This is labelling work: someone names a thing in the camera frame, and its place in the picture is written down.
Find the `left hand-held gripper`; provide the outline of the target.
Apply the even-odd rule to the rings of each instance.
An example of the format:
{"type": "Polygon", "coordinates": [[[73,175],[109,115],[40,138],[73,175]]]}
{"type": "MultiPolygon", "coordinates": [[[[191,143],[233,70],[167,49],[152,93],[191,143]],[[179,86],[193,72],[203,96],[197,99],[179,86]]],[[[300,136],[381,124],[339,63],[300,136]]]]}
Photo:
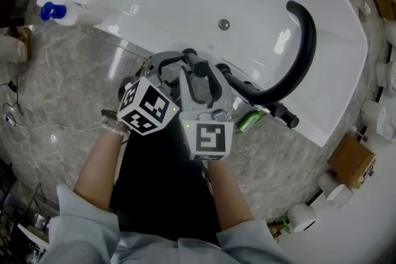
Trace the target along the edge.
{"type": "Polygon", "coordinates": [[[164,129],[179,114],[172,100],[180,98],[179,79],[162,80],[162,68],[183,60],[184,53],[167,51],[155,54],[138,74],[125,81],[117,118],[140,135],[164,129]]]}

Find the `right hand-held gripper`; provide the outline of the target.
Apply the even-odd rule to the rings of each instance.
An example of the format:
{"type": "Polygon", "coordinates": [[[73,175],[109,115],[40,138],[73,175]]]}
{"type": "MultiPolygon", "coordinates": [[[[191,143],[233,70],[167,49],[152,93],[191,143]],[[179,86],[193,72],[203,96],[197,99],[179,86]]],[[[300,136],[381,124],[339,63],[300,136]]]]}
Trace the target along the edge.
{"type": "Polygon", "coordinates": [[[189,158],[194,161],[220,161],[231,151],[234,123],[230,119],[231,87],[215,66],[208,66],[209,108],[194,94],[189,73],[182,67],[179,92],[183,112],[179,121],[183,129],[189,158]]]}

